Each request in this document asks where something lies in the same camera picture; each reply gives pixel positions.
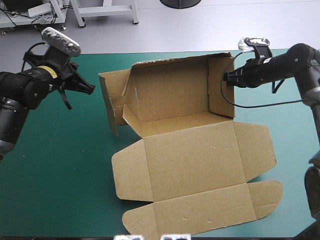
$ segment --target metal bracket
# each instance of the metal bracket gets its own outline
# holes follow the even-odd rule
[[[76,41],[55,30],[54,28],[47,27],[42,31],[41,34],[43,40],[64,54],[67,54],[71,57],[77,57],[81,54],[81,48]]]

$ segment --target black robotic arm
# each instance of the black robotic arm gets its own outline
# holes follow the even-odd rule
[[[294,77],[302,102],[312,110],[320,142],[320,51],[299,43],[285,54],[272,57],[269,41],[264,38],[244,38],[239,46],[252,49],[255,58],[247,60],[244,66],[225,73],[223,80],[226,84],[240,88],[256,88],[262,84],[274,84],[275,81]],[[304,184],[311,216],[317,221],[294,238],[297,240],[320,239],[320,151],[309,163],[313,166],[307,170]]]
[[[32,47],[24,55],[23,66],[27,62],[31,69],[0,72],[0,160],[15,147],[29,110],[49,93],[58,90],[71,109],[65,90],[91,94],[95,89],[78,74],[78,65],[70,62],[81,53],[78,43],[51,27],[42,31],[42,38],[45,42],[34,46],[48,45],[44,55],[33,54]]]

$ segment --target cardboard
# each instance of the cardboard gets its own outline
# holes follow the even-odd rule
[[[216,122],[217,115],[210,110],[233,118],[234,107],[229,104],[219,107],[224,101],[221,94],[208,88],[208,77],[210,83],[216,82],[211,80],[216,75],[209,76],[209,70],[213,68],[212,73],[231,60],[230,53],[218,53],[138,62],[128,70],[100,73],[110,128],[118,134],[117,127],[130,122],[141,137],[147,137]],[[232,100],[233,87],[223,84],[225,94]]]
[[[109,126],[117,133],[127,123],[142,137],[112,157],[117,196],[153,202],[124,213],[131,234],[201,233],[258,220],[279,204],[280,182],[247,183],[276,158],[266,126],[233,121],[220,90],[231,61],[220,53],[99,75]],[[233,87],[224,92],[234,101]]]

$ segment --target unfolded cardboard box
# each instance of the unfolded cardboard box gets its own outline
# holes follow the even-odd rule
[[[228,53],[136,63],[101,73],[109,126],[142,139],[112,158],[120,199],[153,202],[124,213],[131,234],[196,234],[254,221],[279,204],[278,181],[247,183],[273,168],[266,126],[233,121],[221,96]],[[224,85],[230,100],[232,87]]]

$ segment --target black cable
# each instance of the black cable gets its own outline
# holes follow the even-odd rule
[[[32,49],[34,49],[36,46],[39,46],[39,45],[45,45],[46,43],[45,42],[38,42],[38,43],[36,43],[36,44],[34,44],[34,45],[32,45],[29,49],[28,49],[28,51],[26,51],[26,55],[28,54],[28,53],[30,53],[31,52],[31,50]],[[24,70],[25,70],[25,65],[26,65],[26,60],[23,60],[23,64],[22,64],[22,68],[21,68],[21,72],[23,72]]]
[[[221,90],[221,94],[224,98],[224,100],[226,100],[229,104],[235,106],[235,107],[239,107],[239,108],[243,108],[243,109],[254,109],[254,108],[264,108],[264,107],[271,107],[271,106],[276,106],[276,105],[283,105],[283,104],[294,104],[294,103],[300,103],[300,102],[306,102],[306,101],[317,101],[318,103],[320,102],[318,99],[316,98],[305,98],[305,99],[301,99],[301,100],[295,100],[295,101],[283,101],[283,102],[276,102],[276,103],[270,103],[270,104],[263,104],[263,105],[253,105],[253,106],[243,106],[243,105],[239,105],[239,104],[235,104],[233,102],[231,102],[229,99],[227,99],[227,97],[225,96],[224,93],[224,89],[223,89],[223,80],[224,80],[224,75],[227,72],[228,68],[234,63],[234,61],[236,60],[236,58],[241,55],[243,52],[238,53],[233,59],[232,61],[226,66],[226,68],[224,69],[222,76],[221,76],[221,81],[220,81],[220,90]]]
[[[18,25],[15,24],[15,22],[11,19],[11,17],[8,16],[8,14],[6,13],[5,10],[3,10],[2,8],[0,8],[0,11],[2,11],[2,12],[7,16],[7,18],[13,23],[13,25],[14,25],[15,27],[18,26]]]

